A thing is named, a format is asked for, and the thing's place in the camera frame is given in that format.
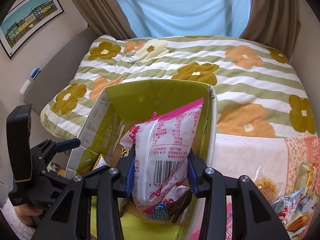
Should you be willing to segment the person's left hand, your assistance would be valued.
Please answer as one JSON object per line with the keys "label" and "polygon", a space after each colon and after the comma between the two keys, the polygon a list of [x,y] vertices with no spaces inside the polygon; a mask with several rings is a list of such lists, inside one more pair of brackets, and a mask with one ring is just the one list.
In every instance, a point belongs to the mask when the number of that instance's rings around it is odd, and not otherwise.
{"label": "person's left hand", "polygon": [[14,207],[15,213],[20,221],[22,221],[27,226],[33,226],[34,221],[32,217],[39,216],[43,213],[42,209],[38,209],[31,204],[23,204]]}

